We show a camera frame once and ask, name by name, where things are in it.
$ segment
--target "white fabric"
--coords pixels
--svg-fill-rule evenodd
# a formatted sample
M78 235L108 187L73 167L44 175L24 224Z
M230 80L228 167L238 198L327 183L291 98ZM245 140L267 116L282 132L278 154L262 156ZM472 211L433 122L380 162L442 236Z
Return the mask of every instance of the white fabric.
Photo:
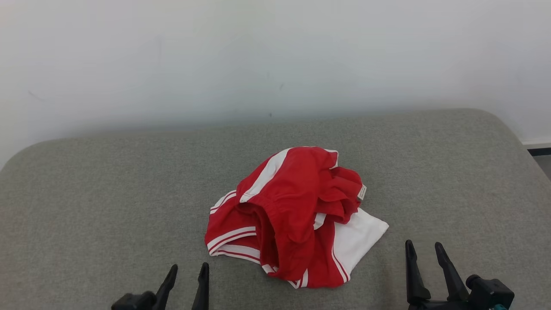
M369 215L360 208L357 213L352 214L346 225L335 223L334 257L342 264L343 272L348 275L348 279L350 279L350 272L360 259L387 229L386 222Z
M273 268L270 267L270 265L268 264L262 265L262 269L264 269L264 272L266 272L267 274L275 272L275 270L273 270Z
M327 214L325 213L316 213L316 218L314 219L314 230L320 228L323 225L326 216Z
M300 282L300 287L306 287L308 285L308 269L304 271L304 275L302 276L302 281Z

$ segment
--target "red fabric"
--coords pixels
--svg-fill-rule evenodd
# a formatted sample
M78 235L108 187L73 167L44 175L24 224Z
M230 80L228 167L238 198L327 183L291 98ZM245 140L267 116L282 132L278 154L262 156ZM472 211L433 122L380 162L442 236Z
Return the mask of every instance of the red fabric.
M319 147L291 148L266 159L229 193L231 198L211 209L205 235L209 253L227 255L224 251L230 251L217 249L238 245L248 254L237 253L239 247L230 254L275 267L269 276L300 285L308 269L308 287L341 285L343 276L331 255L334 223L346 224L357 212L362 184L356 172L336 167L337 160L337 152ZM327 216L314 230L317 213ZM238 231L246 227L255 229ZM229 236L220 239L224 234ZM249 249L259 250L260 257Z

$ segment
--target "gray cushion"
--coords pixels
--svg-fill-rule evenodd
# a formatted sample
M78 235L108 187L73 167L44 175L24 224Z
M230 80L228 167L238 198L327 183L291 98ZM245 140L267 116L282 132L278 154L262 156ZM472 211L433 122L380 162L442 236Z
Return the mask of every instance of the gray cushion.
M273 153L339 150L390 225L335 289L293 289L249 261L209 257L209 208ZM445 299L434 242L465 280L498 278L513 309L551 304L551 183L479 110L72 138L31 146L0 173L0 308L108 309L156 291L180 266L168 310L190 308L203 261L211 309L406 309L404 243Z

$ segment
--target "wall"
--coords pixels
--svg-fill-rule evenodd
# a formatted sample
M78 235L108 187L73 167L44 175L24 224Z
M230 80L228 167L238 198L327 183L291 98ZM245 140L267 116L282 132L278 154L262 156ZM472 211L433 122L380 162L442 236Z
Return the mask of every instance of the wall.
M551 2L0 0L0 167L52 138L474 107L551 142Z

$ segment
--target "red shorts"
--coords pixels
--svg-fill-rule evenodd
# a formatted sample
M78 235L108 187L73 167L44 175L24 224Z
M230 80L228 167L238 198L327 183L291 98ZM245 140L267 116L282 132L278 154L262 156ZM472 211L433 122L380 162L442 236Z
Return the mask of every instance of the red shorts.
M211 208L205 243L210 255L261 264L295 288L339 286L388 228L358 208L364 193L337 151L286 149Z

